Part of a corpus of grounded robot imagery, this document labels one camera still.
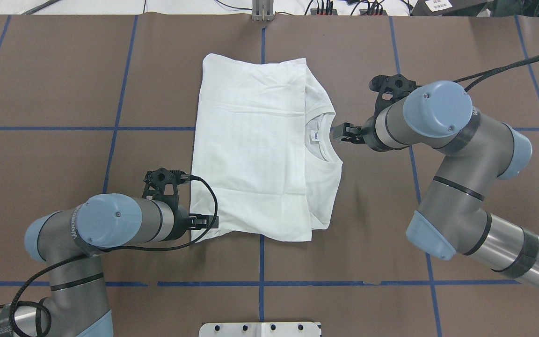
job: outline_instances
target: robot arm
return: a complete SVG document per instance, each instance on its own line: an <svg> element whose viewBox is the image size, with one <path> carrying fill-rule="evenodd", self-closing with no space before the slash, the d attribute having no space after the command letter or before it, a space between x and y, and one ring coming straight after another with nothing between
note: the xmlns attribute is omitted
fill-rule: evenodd
<svg viewBox="0 0 539 337"><path fill-rule="evenodd" d="M33 259L49 267L78 259L49 272L51 297L41 301L51 314L48 336L113 335L101 254L126 244L174 240L187 230L218 227L217 214L215 220L210 215L189 214L178 204L177 186L197 179L182 171L149 171L143 198L99 194L75 209L53 213L30 225L24 245ZM170 195L165 193L167 185L173 187ZM8 305L0 310L0 337L15 336L7 320L9 309ZM44 334L50 321L43 311L30 307L19 307L15 320L33 336Z"/></svg>
<svg viewBox="0 0 539 337"><path fill-rule="evenodd" d="M530 141L473 107L452 81L416 89L402 75L381 75L370 87L380 94L399 88L398 101L385 107L380 95L364 126L339 125L335 139L380 152L425 143L446 155L407 228L409 241L443 260L460 252L539 288L539 236L481 208L495 179L511 179L528 164Z"/></svg>

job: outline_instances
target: clothing tag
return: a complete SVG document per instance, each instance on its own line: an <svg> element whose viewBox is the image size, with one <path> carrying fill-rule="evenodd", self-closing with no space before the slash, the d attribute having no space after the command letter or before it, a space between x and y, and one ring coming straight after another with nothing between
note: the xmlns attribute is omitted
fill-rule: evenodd
<svg viewBox="0 0 539 337"><path fill-rule="evenodd" d="M428 5L430 11L433 12L453 7L449 0L427 0L425 4Z"/></svg>
<svg viewBox="0 0 539 337"><path fill-rule="evenodd" d="M309 132L309 138L311 141L319 141L319 132L318 130L311 130Z"/></svg>

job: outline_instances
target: light blue joint cap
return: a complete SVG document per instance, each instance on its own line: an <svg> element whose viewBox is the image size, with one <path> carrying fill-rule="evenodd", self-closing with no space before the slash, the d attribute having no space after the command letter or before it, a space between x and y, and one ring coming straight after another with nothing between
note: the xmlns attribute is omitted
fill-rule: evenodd
<svg viewBox="0 0 539 337"><path fill-rule="evenodd" d="M422 251L448 261L456 254L456 250L425 216L415 211L407 228L407 239Z"/></svg>
<svg viewBox="0 0 539 337"><path fill-rule="evenodd" d="M513 128L511 128L509 124L503 124L505 124L509 128L509 130L511 130L511 134L513 134L514 146L513 157L511 158L511 163L509 163L509 167L507 167L507 170L503 172L502 175L498 176L498 179L505 180L515 177L519 174L519 171L523 170L526 166L528 166L531 159L532 147L528 137L515 131Z"/></svg>
<svg viewBox="0 0 539 337"><path fill-rule="evenodd" d="M462 86L453 81L436 81L411 92L402 115L418 134L444 138L464 128L473 111L471 98Z"/></svg>
<svg viewBox="0 0 539 337"><path fill-rule="evenodd" d="M79 209L76 227L82 239L97 247L111 248L127 243L143 222L141 207L124 194L99 194Z"/></svg>
<svg viewBox="0 0 539 337"><path fill-rule="evenodd" d="M38 262L45 262L45 259L39 254L39 234L41 233L41 229L43 229L43 225L49 218L51 218L54 214L57 214L59 212L51 213L47 216L43 216L40 219L35 220L30 226L28 226L28 229L26 230L26 234L24 234L24 248L26 248L26 251L30 255L33 260L37 260Z"/></svg>
<svg viewBox="0 0 539 337"><path fill-rule="evenodd" d="M111 310L101 316L92 326L86 328L77 337L113 337L114 327L111 322Z"/></svg>

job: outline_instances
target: white mounting plate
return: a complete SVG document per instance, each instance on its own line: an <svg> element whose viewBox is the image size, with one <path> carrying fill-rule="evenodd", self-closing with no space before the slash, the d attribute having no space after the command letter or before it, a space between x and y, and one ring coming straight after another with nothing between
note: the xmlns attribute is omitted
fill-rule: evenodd
<svg viewBox="0 0 539 337"><path fill-rule="evenodd" d="M199 329L199 337L321 337L321 323L206 323Z"/></svg>

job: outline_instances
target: white floor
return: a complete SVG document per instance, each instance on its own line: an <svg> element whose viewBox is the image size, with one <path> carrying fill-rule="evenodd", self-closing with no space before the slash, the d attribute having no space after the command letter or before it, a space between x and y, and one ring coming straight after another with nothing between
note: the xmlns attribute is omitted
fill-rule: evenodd
<svg viewBox="0 0 539 337"><path fill-rule="evenodd" d="M0 14L19 14L44 3L46 0L0 0ZM234 7L250 8L252 0L222 0ZM293 15L303 15L308 0L274 0L274 11L285 11ZM417 0L410 0L411 5ZM361 4L353 15L359 15ZM384 0L382 6L388 15L408 15L407 6L402 0ZM334 8L339 15L350 15L354 5L344 0L335 0ZM247 11L230 9L215 0L61 0L37 12L39 15L133 15L144 11L165 14L231 14Z"/></svg>

